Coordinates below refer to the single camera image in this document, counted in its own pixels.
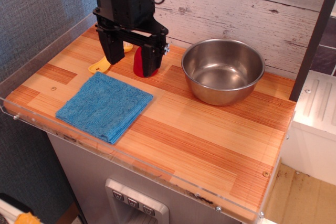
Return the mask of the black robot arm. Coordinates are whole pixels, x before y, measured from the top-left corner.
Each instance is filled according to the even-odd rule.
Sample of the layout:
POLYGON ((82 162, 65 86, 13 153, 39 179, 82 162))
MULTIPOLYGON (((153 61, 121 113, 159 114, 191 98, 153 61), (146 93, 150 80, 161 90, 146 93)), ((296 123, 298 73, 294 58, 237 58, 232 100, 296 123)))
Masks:
POLYGON ((124 58, 123 43, 140 47, 133 71, 139 77, 151 77, 161 66, 169 50, 168 29, 154 18, 155 0, 97 0, 93 10, 97 32, 107 60, 112 64, 124 58))

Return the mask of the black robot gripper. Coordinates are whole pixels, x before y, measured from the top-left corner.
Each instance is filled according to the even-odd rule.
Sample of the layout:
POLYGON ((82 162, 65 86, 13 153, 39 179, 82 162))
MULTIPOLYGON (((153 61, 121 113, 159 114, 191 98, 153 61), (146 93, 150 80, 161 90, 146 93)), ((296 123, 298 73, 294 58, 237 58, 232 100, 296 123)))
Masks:
POLYGON ((123 42, 140 46, 144 77, 155 75, 169 46, 168 29, 154 18, 156 0, 111 0, 113 21, 100 15, 97 32, 107 61, 115 65, 124 58, 123 42))

